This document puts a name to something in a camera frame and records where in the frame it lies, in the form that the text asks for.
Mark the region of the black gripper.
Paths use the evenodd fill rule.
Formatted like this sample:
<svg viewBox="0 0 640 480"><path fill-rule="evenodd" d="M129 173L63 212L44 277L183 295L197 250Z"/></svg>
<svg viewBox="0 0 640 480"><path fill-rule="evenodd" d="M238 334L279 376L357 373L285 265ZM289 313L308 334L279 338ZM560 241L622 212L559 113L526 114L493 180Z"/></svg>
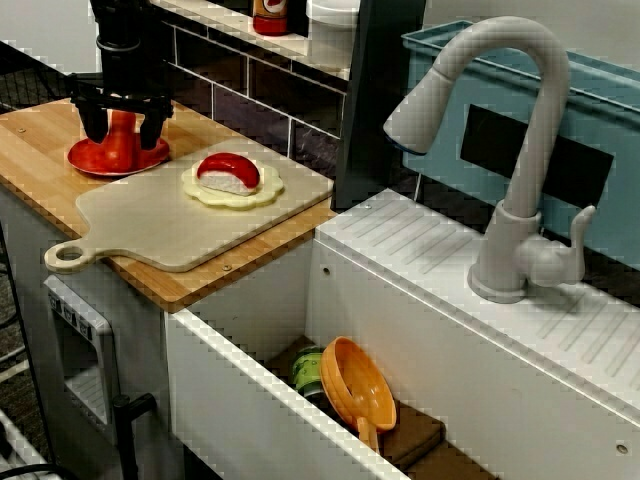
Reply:
<svg viewBox="0 0 640 480"><path fill-rule="evenodd" d="M154 149L164 119L173 115L166 62L155 51L142 49L104 54L101 72L67 76L67 92L87 137L97 144L103 142L109 131L108 110L135 112L144 115L141 149Z"/></svg>

